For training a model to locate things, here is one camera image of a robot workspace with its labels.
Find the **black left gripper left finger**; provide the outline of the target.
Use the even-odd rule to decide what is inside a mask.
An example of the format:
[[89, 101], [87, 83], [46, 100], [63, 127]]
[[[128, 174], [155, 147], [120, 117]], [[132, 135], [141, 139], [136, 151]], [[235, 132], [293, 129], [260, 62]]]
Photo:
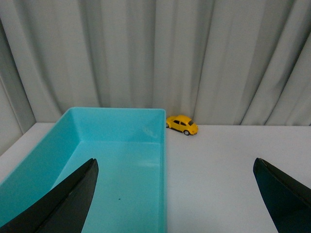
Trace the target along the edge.
[[4, 224], [2, 233], [80, 233], [99, 174], [89, 159], [21, 214]]

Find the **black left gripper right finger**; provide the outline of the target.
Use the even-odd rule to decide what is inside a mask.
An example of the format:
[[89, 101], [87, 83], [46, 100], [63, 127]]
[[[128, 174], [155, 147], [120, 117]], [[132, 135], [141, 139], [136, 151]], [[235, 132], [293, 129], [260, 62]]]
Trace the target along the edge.
[[261, 158], [256, 158], [253, 173], [277, 231], [309, 233], [311, 189]]

